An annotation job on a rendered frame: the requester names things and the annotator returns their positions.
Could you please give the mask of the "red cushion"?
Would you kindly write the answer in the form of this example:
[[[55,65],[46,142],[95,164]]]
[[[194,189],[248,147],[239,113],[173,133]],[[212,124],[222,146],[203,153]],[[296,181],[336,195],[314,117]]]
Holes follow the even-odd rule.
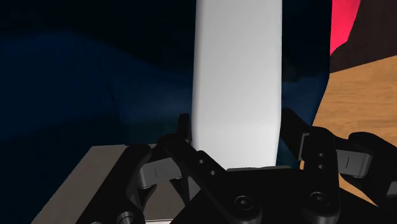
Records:
[[[330,55],[347,42],[361,0],[332,0]]]

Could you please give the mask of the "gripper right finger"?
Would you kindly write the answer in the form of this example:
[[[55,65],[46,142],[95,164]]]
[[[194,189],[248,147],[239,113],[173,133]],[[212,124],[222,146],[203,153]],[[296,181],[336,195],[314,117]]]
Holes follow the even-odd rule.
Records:
[[[302,191],[302,216],[307,224],[397,224],[397,146],[369,132],[343,139],[307,125],[289,108],[281,112],[280,138],[304,162],[308,185]],[[375,209],[343,202],[340,176]]]

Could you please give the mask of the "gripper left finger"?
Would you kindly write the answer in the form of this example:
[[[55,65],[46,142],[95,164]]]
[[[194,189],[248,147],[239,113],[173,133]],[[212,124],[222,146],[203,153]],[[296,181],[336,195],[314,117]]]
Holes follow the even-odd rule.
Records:
[[[144,207],[157,184],[173,180],[184,208],[169,224],[261,224],[262,206],[208,154],[188,142],[190,118],[181,114],[175,134],[126,147],[76,224],[152,224]]]

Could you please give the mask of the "white oblong object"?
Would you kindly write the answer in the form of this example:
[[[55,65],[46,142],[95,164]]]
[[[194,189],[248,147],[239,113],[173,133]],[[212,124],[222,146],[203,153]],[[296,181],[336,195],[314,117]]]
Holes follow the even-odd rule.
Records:
[[[192,145],[225,169],[276,163],[282,0],[197,0]]]

